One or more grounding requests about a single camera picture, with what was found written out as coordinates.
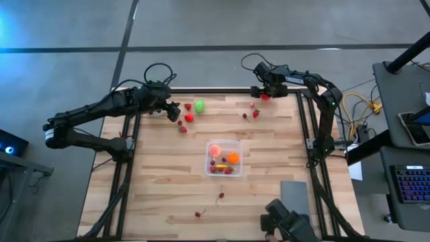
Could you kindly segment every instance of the clear plastic bin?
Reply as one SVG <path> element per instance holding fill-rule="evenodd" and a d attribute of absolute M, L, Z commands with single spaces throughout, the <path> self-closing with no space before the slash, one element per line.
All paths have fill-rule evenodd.
<path fill-rule="evenodd" d="M 236 163 L 230 162 L 234 162 L 235 158 L 239 158 Z M 215 167 L 215 172 L 212 172 L 210 170 L 211 167 Z M 204 169 L 206 174 L 211 176 L 240 177 L 242 175 L 243 170 L 241 142 L 239 140 L 208 140 L 206 142 L 206 158 L 204 163 Z M 226 169 L 231 170 L 231 173 L 226 173 Z"/>

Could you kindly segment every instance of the wooden table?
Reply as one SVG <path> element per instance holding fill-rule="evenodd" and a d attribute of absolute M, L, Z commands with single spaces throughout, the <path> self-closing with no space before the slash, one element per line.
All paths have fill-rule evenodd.
<path fill-rule="evenodd" d="M 265 233 L 260 231 L 259 215 L 266 213 L 265 205 L 274 198 L 280 198 L 281 181 L 307 182 L 312 226 L 319 235 L 295 95 L 266 102 L 241 94 L 175 94 L 172 99 L 181 102 L 180 120 L 187 113 L 184 103 L 194 104 L 203 99 L 206 110 L 196 115 L 194 122 L 184 122 L 187 134 L 180 133 L 178 125 L 165 116 L 142 115 L 124 239 L 262 240 Z M 260 117 L 256 119 L 252 118 L 251 102 L 261 110 Z M 311 129 L 307 105 L 304 106 Z M 243 113 L 248 114 L 249 122 L 243 119 Z M 123 120 L 106 118 L 102 137 L 118 136 Z M 336 124 L 333 136 L 339 137 Z M 242 141 L 242 177 L 208 177 L 205 174 L 204 155 L 208 139 Z M 94 165 L 109 158 L 107 153 L 99 153 Z M 78 235 L 85 234 L 106 208 L 114 166 L 113 162 L 106 163 L 93 172 Z M 346 161 L 329 157 L 327 166 L 336 205 L 355 230 L 363 234 Z M 225 197 L 216 204 L 221 192 Z M 194 216 L 195 212 L 205 210 L 202 217 Z M 325 206 L 324 212 L 327 227 L 331 228 Z M 116 228 L 116 219 L 112 228 Z"/>

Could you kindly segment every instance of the keyboard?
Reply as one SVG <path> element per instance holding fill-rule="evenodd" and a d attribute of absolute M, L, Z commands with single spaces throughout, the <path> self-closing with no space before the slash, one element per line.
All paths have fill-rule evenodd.
<path fill-rule="evenodd" d="M 430 204 L 430 166 L 392 165 L 390 168 L 401 203 Z"/>

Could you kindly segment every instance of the orange fruit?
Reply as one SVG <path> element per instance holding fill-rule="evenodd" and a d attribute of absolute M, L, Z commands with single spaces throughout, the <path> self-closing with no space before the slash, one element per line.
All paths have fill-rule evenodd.
<path fill-rule="evenodd" d="M 213 157 L 219 157 L 221 155 L 221 147 L 219 147 L 218 145 L 212 145 L 209 148 L 209 153 Z"/>
<path fill-rule="evenodd" d="M 230 153 L 227 156 L 227 161 L 232 164 L 236 164 L 239 162 L 239 156 L 237 155 L 237 153 Z"/>

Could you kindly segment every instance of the gray concrete floor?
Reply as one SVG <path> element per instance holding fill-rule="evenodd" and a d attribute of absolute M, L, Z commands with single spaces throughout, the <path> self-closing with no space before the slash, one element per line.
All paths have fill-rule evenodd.
<path fill-rule="evenodd" d="M 0 48 L 119 47 L 132 0 L 5 0 L 0 8 Z M 146 0 L 140 1 L 129 46 L 250 44 L 402 44 L 429 31 L 429 16 L 415 0 Z M 289 50 L 261 52 L 273 63 L 311 70 L 340 89 L 372 79 L 372 64 L 403 49 Z M 142 70 L 163 61 L 178 78 L 174 87 L 247 87 L 255 77 L 241 69 L 251 51 L 128 53 L 120 80 L 142 79 Z M 0 54 L 0 128 L 30 141 L 26 158 L 51 165 L 54 174 L 28 191 L 14 241 L 72 239 L 77 231 L 94 152 L 48 149 L 42 125 L 67 109 L 96 102 L 108 92 L 118 53 Z M 429 60 L 426 51 L 417 61 Z M 257 58 L 245 65 L 255 66 Z M 150 74 L 163 78 L 164 70 Z M 374 82 L 351 91 L 367 97 Z M 348 97 L 347 107 L 356 102 Z M 364 106 L 359 106 L 360 114 Z M 383 112 L 368 119 L 386 129 Z M 98 135 L 102 120 L 84 125 Z M 387 225 L 383 195 L 357 195 L 366 235 L 426 241 L 427 233 Z"/>

